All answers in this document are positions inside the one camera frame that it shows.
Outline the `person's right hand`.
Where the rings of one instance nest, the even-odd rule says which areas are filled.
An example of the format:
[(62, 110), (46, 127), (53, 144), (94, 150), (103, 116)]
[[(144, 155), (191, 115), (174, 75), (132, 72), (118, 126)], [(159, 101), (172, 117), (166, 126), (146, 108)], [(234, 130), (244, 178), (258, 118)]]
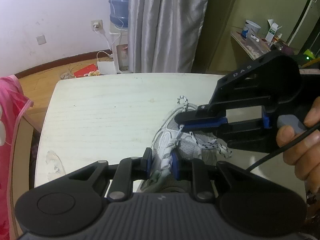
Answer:
[[(312, 127), (319, 122), (319, 97), (314, 101), (310, 111), (304, 119), (304, 125)], [(279, 129), (276, 141), (279, 147), (287, 145), (296, 139), (291, 126)], [(295, 167), (295, 175), (299, 180), (306, 182), (312, 193), (318, 193), (320, 185), (319, 175), (319, 130), (315, 130), (302, 141), (283, 152), (283, 160), (287, 165)]]

